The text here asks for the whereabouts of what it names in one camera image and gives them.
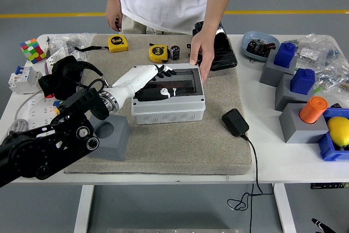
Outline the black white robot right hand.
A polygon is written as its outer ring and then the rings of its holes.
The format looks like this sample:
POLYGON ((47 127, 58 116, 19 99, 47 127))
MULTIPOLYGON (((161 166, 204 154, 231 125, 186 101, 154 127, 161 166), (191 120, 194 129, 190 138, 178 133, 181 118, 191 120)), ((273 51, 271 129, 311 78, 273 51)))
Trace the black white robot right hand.
POLYGON ((323 222, 312 218, 311 221, 318 226, 323 232, 325 233, 335 233, 335 231, 333 229, 331 229, 329 226, 325 225, 323 222))

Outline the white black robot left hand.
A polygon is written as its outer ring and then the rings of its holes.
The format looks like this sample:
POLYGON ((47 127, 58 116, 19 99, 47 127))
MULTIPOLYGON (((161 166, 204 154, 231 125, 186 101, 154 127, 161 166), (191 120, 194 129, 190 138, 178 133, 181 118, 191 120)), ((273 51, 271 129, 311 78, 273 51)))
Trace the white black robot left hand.
POLYGON ((115 98, 118 109, 121 109, 126 99, 132 98, 156 76, 171 77, 176 74, 172 68, 164 64, 138 65, 131 68, 105 91, 115 98))

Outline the person's right hand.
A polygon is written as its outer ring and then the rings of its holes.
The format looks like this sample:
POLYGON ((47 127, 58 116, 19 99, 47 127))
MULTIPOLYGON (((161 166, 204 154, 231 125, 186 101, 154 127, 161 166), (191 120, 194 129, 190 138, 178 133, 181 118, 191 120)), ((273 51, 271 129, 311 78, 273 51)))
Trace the person's right hand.
POLYGON ((122 13, 105 13, 108 26, 116 32, 122 29, 122 13))

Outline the person's left hand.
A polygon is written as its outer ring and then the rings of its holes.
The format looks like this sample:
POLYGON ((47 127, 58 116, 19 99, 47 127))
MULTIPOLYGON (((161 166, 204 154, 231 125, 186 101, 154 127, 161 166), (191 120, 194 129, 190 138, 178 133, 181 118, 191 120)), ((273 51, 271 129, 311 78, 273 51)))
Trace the person's left hand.
POLYGON ((214 59, 214 40, 216 28, 210 28, 203 25, 191 41, 189 64, 195 65, 198 60, 199 52, 202 54, 200 64, 201 81, 204 83, 210 72, 212 61, 214 59))

